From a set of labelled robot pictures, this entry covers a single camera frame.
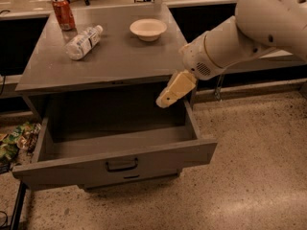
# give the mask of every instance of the terrazzo floor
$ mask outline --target terrazzo floor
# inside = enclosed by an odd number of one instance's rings
[[[91,193],[27,192],[19,229],[307,229],[307,100],[297,90],[197,100],[201,134],[218,140],[209,165]],[[11,213],[19,182],[6,173],[0,185]]]

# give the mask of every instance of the drawer handle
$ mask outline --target drawer handle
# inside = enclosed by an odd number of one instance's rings
[[[125,177],[123,177],[123,178],[124,178],[124,179],[135,179],[135,178],[138,178],[138,177],[140,177],[139,174],[137,174],[137,175],[132,175],[132,176],[125,176]]]
[[[137,158],[134,158],[134,165],[126,168],[120,168],[120,169],[110,169],[108,162],[106,162],[106,171],[109,173],[120,173],[120,172],[126,172],[130,170],[134,170],[138,166],[138,160]]]

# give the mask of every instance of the white bowl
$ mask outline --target white bowl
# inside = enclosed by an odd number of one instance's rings
[[[147,42],[157,40],[166,29],[166,24],[157,19],[140,19],[130,25],[132,33]]]

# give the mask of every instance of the black cable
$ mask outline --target black cable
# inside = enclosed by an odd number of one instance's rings
[[[24,184],[22,181],[19,184],[19,189],[18,189],[18,194],[17,198],[15,201],[15,206],[13,208],[12,212],[12,219],[11,219],[11,228],[10,230],[17,230],[19,226],[19,221],[20,221],[20,216],[21,216],[21,211],[22,211],[22,206],[23,206],[23,201],[25,198],[27,186]]]
[[[0,14],[1,14],[2,12],[10,12],[10,11],[9,11],[9,10],[2,10],[2,11],[0,11]]]
[[[0,90],[0,96],[1,96],[2,93],[3,93],[4,85],[6,84],[6,78],[7,78],[7,76],[3,76],[3,82],[2,82],[2,87],[1,87],[1,90]]]
[[[5,215],[5,218],[6,218],[5,221],[4,221],[4,223],[0,226],[0,228],[1,228],[1,227],[4,227],[4,226],[7,226],[7,225],[8,225],[9,217],[8,217],[8,214],[5,213],[4,211],[0,211],[0,213],[4,214],[4,215]]]

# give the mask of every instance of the bottle cap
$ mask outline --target bottle cap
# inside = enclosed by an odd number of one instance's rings
[[[102,32],[103,32],[103,30],[104,30],[104,28],[103,28],[101,25],[97,25],[97,26],[95,27],[95,29],[98,31],[98,34],[99,34],[99,35],[101,35]]]

